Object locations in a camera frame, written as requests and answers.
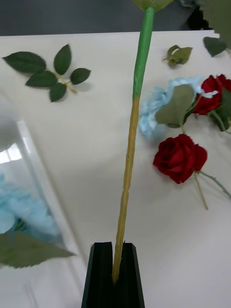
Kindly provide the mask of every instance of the flower petal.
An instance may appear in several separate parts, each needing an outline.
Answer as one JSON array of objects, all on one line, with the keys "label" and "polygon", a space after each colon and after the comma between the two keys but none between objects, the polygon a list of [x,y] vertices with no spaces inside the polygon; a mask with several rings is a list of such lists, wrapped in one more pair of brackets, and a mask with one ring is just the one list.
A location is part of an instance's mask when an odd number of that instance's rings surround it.
[{"label": "flower petal", "polygon": [[180,134],[179,136],[176,137],[177,141],[182,144],[182,145],[187,145],[191,150],[194,151],[194,143],[192,139],[186,135],[186,134]]}]

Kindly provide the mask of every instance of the green leaf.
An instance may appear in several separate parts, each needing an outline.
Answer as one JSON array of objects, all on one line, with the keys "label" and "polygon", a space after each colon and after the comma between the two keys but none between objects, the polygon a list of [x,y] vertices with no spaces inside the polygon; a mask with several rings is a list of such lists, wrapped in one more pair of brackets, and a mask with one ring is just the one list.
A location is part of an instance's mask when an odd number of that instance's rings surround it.
[{"label": "green leaf", "polygon": [[203,41],[205,48],[212,57],[227,49],[227,45],[220,38],[205,37]]},{"label": "green leaf", "polygon": [[29,87],[49,88],[55,85],[56,82],[57,78],[54,73],[44,71],[32,75],[31,78],[26,82],[26,85]]},{"label": "green leaf", "polygon": [[204,19],[220,38],[231,47],[231,1],[230,0],[201,0]]},{"label": "green leaf", "polygon": [[7,232],[0,236],[0,264],[24,268],[51,258],[71,257],[72,253],[32,238],[23,232]]},{"label": "green leaf", "polygon": [[194,90],[190,85],[175,87],[171,101],[155,114],[156,121],[160,124],[181,126],[187,110],[192,105],[193,94]]},{"label": "green leaf", "polygon": [[39,55],[28,52],[19,51],[3,58],[6,63],[21,73],[37,73],[46,69],[46,62]]},{"label": "green leaf", "polygon": [[174,0],[132,0],[136,5],[138,5],[142,10],[147,8],[154,8],[155,12],[164,9]]},{"label": "green leaf", "polygon": [[64,75],[68,70],[70,64],[71,64],[71,49],[70,45],[67,44],[63,46],[56,54],[54,58],[54,69],[58,74]]},{"label": "green leaf", "polygon": [[59,101],[66,93],[66,85],[58,82],[50,89],[51,102]]},{"label": "green leaf", "polygon": [[170,47],[167,51],[167,58],[170,58],[172,53],[176,50],[176,49],[180,49],[180,47],[178,45],[174,45],[172,47]]},{"label": "green leaf", "polygon": [[174,125],[174,124],[167,124],[170,128],[180,128],[180,125]]},{"label": "green leaf", "polygon": [[209,113],[209,116],[214,120],[221,131],[228,130],[231,120],[231,93],[226,89],[222,92],[221,106]]},{"label": "green leaf", "polygon": [[185,64],[191,55],[192,47],[184,47],[178,49],[170,57],[170,60],[175,61],[176,63]]},{"label": "green leaf", "polygon": [[77,68],[71,74],[71,82],[73,85],[78,85],[81,82],[84,82],[90,76],[90,70],[86,68]]}]

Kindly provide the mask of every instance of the yellow stem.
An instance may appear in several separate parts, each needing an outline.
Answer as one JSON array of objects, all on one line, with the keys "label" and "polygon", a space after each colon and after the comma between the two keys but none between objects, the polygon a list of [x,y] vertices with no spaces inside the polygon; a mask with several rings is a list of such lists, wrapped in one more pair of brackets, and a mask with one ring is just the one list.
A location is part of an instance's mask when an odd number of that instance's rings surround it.
[{"label": "yellow stem", "polygon": [[128,191],[131,185],[131,174],[132,174],[135,143],[136,143],[136,130],[139,118],[139,102],[140,98],[139,96],[137,96],[133,101],[131,110],[131,119],[130,119],[130,127],[128,134],[128,150],[127,150],[126,165],[124,171],[124,186],[121,196],[118,229],[116,235],[116,247],[115,247],[116,250],[115,250],[114,264],[112,270],[112,281],[114,285],[116,284],[119,278],[119,267],[123,249],[123,240],[124,240],[124,232],[125,232],[125,224],[127,216],[127,207],[128,207],[128,195],[129,195]]},{"label": "yellow stem", "polygon": [[69,85],[70,81],[65,81],[65,80],[63,79],[63,77],[60,76],[59,74],[56,74],[56,73],[54,73],[54,74],[55,74],[55,76],[56,76],[57,79],[60,79],[60,80],[62,81],[62,83],[63,83],[64,85],[66,85],[66,86],[72,91],[72,93],[77,94],[77,91]]},{"label": "yellow stem", "polygon": [[205,205],[206,210],[208,210],[208,205],[207,205],[207,203],[206,203],[204,194],[203,194],[202,189],[201,189],[201,185],[200,185],[199,180],[198,180],[198,178],[197,178],[197,173],[194,172],[194,175],[195,175],[196,184],[197,184],[197,187],[198,187],[198,189],[199,189],[199,192],[200,192],[202,201],[203,201],[203,203],[204,203],[204,205]]}]

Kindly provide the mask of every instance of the leaf cluster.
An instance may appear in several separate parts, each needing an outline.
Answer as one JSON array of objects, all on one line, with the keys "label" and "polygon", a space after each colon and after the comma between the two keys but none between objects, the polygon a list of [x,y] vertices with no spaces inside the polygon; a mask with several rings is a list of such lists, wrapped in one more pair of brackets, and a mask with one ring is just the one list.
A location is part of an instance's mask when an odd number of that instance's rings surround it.
[{"label": "leaf cluster", "polygon": [[77,85],[84,82],[90,76],[90,70],[77,68],[70,75],[70,81],[62,78],[70,67],[72,54],[70,45],[63,46],[56,54],[53,66],[55,73],[47,69],[45,60],[38,54],[29,51],[19,51],[3,58],[5,62],[20,73],[32,74],[26,82],[29,87],[49,88],[50,100],[56,102],[64,97],[66,89],[72,92],[76,90],[70,87],[69,83]]}]

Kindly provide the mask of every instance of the dark floor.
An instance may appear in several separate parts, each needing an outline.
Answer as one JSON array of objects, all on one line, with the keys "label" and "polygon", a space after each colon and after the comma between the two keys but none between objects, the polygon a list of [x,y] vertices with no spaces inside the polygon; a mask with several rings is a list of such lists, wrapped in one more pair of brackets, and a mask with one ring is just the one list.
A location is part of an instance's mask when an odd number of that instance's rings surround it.
[{"label": "dark floor", "polygon": [[[192,9],[175,0],[155,16],[154,30],[185,29]],[[7,0],[0,35],[139,31],[142,11],[131,0]]]}]

